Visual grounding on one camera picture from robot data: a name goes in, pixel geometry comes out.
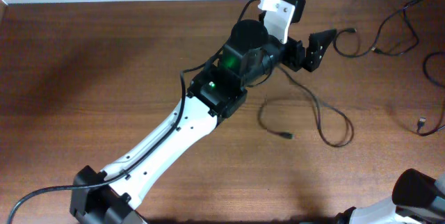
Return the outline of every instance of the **cable plug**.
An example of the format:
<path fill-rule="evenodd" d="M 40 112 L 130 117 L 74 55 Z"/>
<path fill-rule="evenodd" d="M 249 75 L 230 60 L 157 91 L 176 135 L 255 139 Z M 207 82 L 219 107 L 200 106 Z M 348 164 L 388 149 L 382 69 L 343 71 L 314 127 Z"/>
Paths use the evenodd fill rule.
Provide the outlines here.
<path fill-rule="evenodd" d="M 417 122 L 417 133 L 420 132 L 420 129 L 425 126 L 426 118 L 420 117 L 419 121 Z"/>
<path fill-rule="evenodd" d="M 279 136 L 292 140 L 293 139 L 293 134 L 289 133 L 289 132 L 280 132 L 278 133 Z"/>
<path fill-rule="evenodd" d="M 356 33 L 356 32 L 357 32 L 357 29 L 354 29 L 354 28 L 348 28 L 348 29 L 345 29 L 345 32 L 347 32 L 347 33 Z"/>
<path fill-rule="evenodd" d="M 376 54 L 383 54 L 383 51 L 380 50 L 380 49 L 378 49 L 377 47 L 373 47 L 373 48 L 371 48 L 371 51 L 373 51 L 373 52 L 376 53 Z"/>

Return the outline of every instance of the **wooden table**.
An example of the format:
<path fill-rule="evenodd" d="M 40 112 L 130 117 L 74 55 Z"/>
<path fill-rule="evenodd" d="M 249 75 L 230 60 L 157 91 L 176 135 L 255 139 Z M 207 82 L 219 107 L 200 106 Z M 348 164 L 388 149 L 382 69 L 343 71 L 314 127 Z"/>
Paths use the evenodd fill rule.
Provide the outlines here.
<path fill-rule="evenodd" d="M 290 36 L 354 26 L 361 49 L 381 21 L 408 0 L 307 0 Z M 89 164 L 100 170 L 131 149 L 180 98 L 179 71 L 204 62 L 227 39 L 245 1 L 119 2 L 10 5 L 0 28 L 0 223 L 24 194 L 71 184 Z M 255 17 L 251 8 L 247 17 Z M 333 216 L 391 194 L 398 176 L 416 168 L 445 172 L 445 131 L 422 138 L 439 118 L 445 90 L 422 74 L 424 56 L 445 50 L 445 0 L 425 0 L 408 15 L 421 43 L 400 57 L 341 57 L 332 47 L 314 73 L 293 76 L 353 121 L 351 145 L 334 149 L 319 138 L 311 104 L 281 72 L 249 90 L 247 102 L 212 134 L 187 150 L 156 182 L 139 212 L 148 218 L 269 221 Z M 411 38 L 402 19 L 386 25 L 378 43 L 389 49 Z M 352 52 L 357 38 L 339 47 Z M 440 79 L 445 60 L 430 72 Z M 271 128 L 256 116 L 264 98 Z M 345 131 L 323 109 L 332 140 Z M 15 223 L 76 223 L 70 192 L 27 202 Z"/>

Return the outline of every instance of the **green led light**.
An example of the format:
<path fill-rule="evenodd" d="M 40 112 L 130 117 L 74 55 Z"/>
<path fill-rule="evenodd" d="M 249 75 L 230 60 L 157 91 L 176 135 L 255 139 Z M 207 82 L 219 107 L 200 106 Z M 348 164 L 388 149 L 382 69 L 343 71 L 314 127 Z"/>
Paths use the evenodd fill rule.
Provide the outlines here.
<path fill-rule="evenodd" d="M 228 68 L 234 67 L 237 59 L 235 56 L 230 56 L 230 58 L 226 58 L 225 66 Z"/>

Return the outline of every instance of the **black bracket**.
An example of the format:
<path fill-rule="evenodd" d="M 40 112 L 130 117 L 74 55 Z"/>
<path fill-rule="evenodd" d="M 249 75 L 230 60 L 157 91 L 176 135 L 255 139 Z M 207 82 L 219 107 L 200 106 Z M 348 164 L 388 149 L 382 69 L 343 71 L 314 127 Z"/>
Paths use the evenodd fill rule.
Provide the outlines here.
<path fill-rule="evenodd" d="M 74 185 L 97 184 L 106 173 L 96 173 L 86 166 L 74 178 Z M 80 224 L 143 224 L 145 223 L 127 203 L 130 196 L 118 196 L 110 186 L 98 189 L 73 190 L 70 213 Z"/>
<path fill-rule="evenodd" d="M 309 46 L 306 49 L 306 59 L 302 67 L 309 72 L 320 66 L 325 52 L 337 34 L 336 29 L 326 30 L 320 33 L 312 33 L 309 36 Z"/>
<path fill-rule="evenodd" d="M 435 186 L 435 181 L 415 169 L 406 170 L 392 191 L 396 213 L 418 221 L 445 221 L 445 194 Z"/>

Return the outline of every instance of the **electrical cord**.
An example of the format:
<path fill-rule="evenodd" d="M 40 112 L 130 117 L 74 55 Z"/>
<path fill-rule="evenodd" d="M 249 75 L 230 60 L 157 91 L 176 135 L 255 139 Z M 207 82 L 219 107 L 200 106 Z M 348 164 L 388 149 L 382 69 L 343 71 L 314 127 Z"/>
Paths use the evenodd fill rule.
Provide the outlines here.
<path fill-rule="evenodd" d="M 244 13 L 246 12 L 246 10 L 248 9 L 249 5 L 254 2 L 254 1 L 258 1 L 258 0 L 249 0 L 246 5 L 244 6 L 244 9 L 242 10 L 238 21 L 240 22 L 241 19 L 244 16 Z M 177 115 L 177 119 L 175 120 L 175 122 L 173 123 L 173 125 L 171 126 L 171 128 L 162 136 L 161 139 L 159 139 L 159 141 L 154 144 L 154 146 L 152 148 L 150 148 L 141 158 L 139 158 L 134 164 L 132 164 L 131 166 L 129 166 L 126 170 L 122 171 L 119 175 L 116 175 L 115 177 L 108 179 L 104 182 L 98 183 L 98 184 L 86 184 L 86 185 L 65 185 L 65 186 L 49 186 L 43 189 L 38 189 L 35 190 L 27 195 L 25 195 L 24 197 L 22 197 L 19 201 L 17 201 L 17 203 L 14 205 L 14 207 L 11 209 L 9 216 L 8 216 L 8 220 L 6 221 L 7 224 L 12 224 L 13 223 L 13 219 L 15 214 L 17 213 L 17 210 L 20 208 L 20 206 L 22 206 L 27 200 L 37 196 L 37 195 L 41 195 L 43 193 L 49 193 L 49 192 L 55 192 L 55 191 L 73 191 L 73 190 L 79 190 L 79 189 L 95 189 L 95 188 L 99 188 L 101 186 L 107 186 L 113 182 L 118 181 L 119 179 L 122 179 L 123 177 L 127 176 L 128 173 L 130 173 L 135 167 L 137 167 L 138 165 L 140 165 L 151 153 L 153 153 L 153 151 L 160 145 L 162 144 L 170 135 L 171 133 L 177 128 L 179 122 L 181 121 L 182 118 L 182 114 L 184 113 L 184 107 L 185 107 L 185 101 L 186 101 L 186 83 L 184 81 L 184 74 L 188 73 L 188 72 L 193 72 L 196 71 L 198 69 L 201 68 L 208 68 L 217 58 L 219 53 L 223 50 L 223 47 L 221 47 L 208 61 L 206 61 L 205 63 L 191 68 L 191 69 L 187 69 L 187 70 L 182 70 L 179 74 L 179 77 L 181 79 L 181 105 L 179 107 L 179 112 Z"/>
<path fill-rule="evenodd" d="M 298 87 L 303 89 L 314 101 L 315 107 L 316 107 L 316 126 L 317 126 L 317 130 L 318 130 L 318 134 L 320 135 L 322 141 L 326 145 L 329 145 L 330 147 L 337 147 L 337 148 L 344 147 L 344 146 L 350 144 L 354 139 L 354 125 L 351 122 L 351 120 L 348 118 L 348 116 L 346 116 L 339 109 L 336 109 L 335 107 L 329 105 L 327 102 L 324 102 L 321 99 L 317 98 L 317 96 L 315 96 L 315 94 L 310 89 L 308 89 L 306 86 L 302 85 L 301 83 L 297 82 L 283 67 L 277 66 L 277 68 L 280 69 L 281 71 L 283 71 L 283 73 L 287 76 L 289 81 L 291 81 L 294 85 L 297 85 Z M 267 105 L 267 100 L 265 100 L 265 102 L 261 105 L 261 107 L 258 111 L 257 119 L 258 119 L 260 126 L 271 134 L 275 134 L 275 135 L 278 135 L 278 136 L 281 136 L 281 137 L 287 138 L 287 139 L 292 139 L 294 137 L 294 135 L 292 133 L 289 133 L 286 131 L 274 131 L 272 129 L 267 128 L 267 126 L 263 123 L 262 115 L 263 115 L 264 108 L 266 107 L 266 105 Z M 333 110 L 334 112 L 338 113 L 345 119 L 346 133 L 348 133 L 350 131 L 350 138 L 346 142 L 343 142 L 340 144 L 334 144 L 326 139 L 325 134 L 323 133 L 323 129 L 321 127 L 321 106 L 325 106 L 325 107 Z"/>
<path fill-rule="evenodd" d="M 433 57 L 433 56 L 445 56 L 445 51 L 437 51 L 437 52 L 428 54 L 424 58 L 423 64 L 422 64 L 423 74 L 425 75 L 426 79 L 429 80 L 433 85 L 435 85 L 439 88 L 445 88 L 445 83 L 441 83 L 441 82 L 437 81 L 436 79 L 432 78 L 430 76 L 430 74 L 428 73 L 428 69 L 427 69 L 426 65 L 427 65 L 428 61 L 431 59 L 431 57 Z M 444 117 L 445 117 L 445 100 L 442 104 L 442 112 L 440 113 L 440 118 L 439 118 L 439 121 L 436 124 L 435 128 L 430 131 L 421 133 L 420 131 L 421 131 L 422 127 L 425 125 L 426 118 L 420 117 L 419 121 L 417 122 L 416 134 L 418 136 L 424 137 L 424 136 L 429 136 L 431 134 L 435 134 L 438 131 L 445 129 L 445 125 L 442 124 L 444 121 Z"/>
<path fill-rule="evenodd" d="M 267 57 L 269 57 L 269 73 L 267 74 L 266 78 L 264 78 L 264 80 L 260 81 L 259 83 L 254 84 L 254 85 L 247 85 L 248 88 L 254 88 L 256 86 L 259 86 L 259 85 L 263 84 L 264 82 L 266 82 L 267 80 L 269 80 L 270 76 L 272 76 L 272 73 L 273 73 L 272 58 L 270 57 L 270 55 L 267 55 Z"/>
<path fill-rule="evenodd" d="M 420 43 L 420 39 L 417 36 L 416 31 L 412 27 L 412 25 L 411 25 L 411 23 L 410 23 L 410 21 L 408 19 L 408 16 L 406 15 L 406 10 L 407 10 L 407 8 L 416 5 L 419 2 L 421 2 L 421 1 L 423 1 L 423 0 L 412 0 L 412 1 L 409 1 L 409 2 L 407 2 L 403 6 L 403 8 L 397 10 L 396 12 L 394 12 L 390 16 L 388 16 L 386 19 L 384 19 L 383 22 L 381 23 L 381 25 L 378 28 L 377 35 L 375 36 L 373 44 L 366 51 L 364 51 L 363 53 L 361 53 L 361 54 L 345 54 L 342 51 L 340 51 L 339 48 L 337 47 L 337 40 L 338 40 L 339 36 L 342 33 L 356 33 L 357 29 L 354 29 L 354 28 L 344 29 L 344 30 L 341 30 L 340 32 L 337 33 L 337 35 L 335 36 L 334 40 L 332 41 L 332 45 L 334 46 L 335 51 L 338 54 L 340 54 L 341 56 L 344 56 L 344 57 L 347 57 L 347 58 L 357 58 L 357 57 L 365 56 L 365 55 L 367 55 L 371 51 L 373 51 L 376 54 L 382 54 L 382 55 L 385 55 L 385 56 L 400 56 L 402 54 L 406 54 L 407 52 L 409 52 L 410 50 L 415 48 Z M 412 35 L 416 39 L 416 42 L 412 46 L 408 47 L 407 49 L 405 49 L 405 50 L 403 50 L 401 52 L 392 54 L 392 53 L 389 53 L 388 51 L 383 51 L 383 50 L 377 48 L 376 45 L 377 45 L 378 38 L 380 37 L 380 33 L 381 33 L 382 28 L 385 25 L 385 23 L 387 23 L 392 17 L 396 16 L 399 13 L 403 14 L 403 21 L 406 23 L 407 27 L 410 29 Z"/>

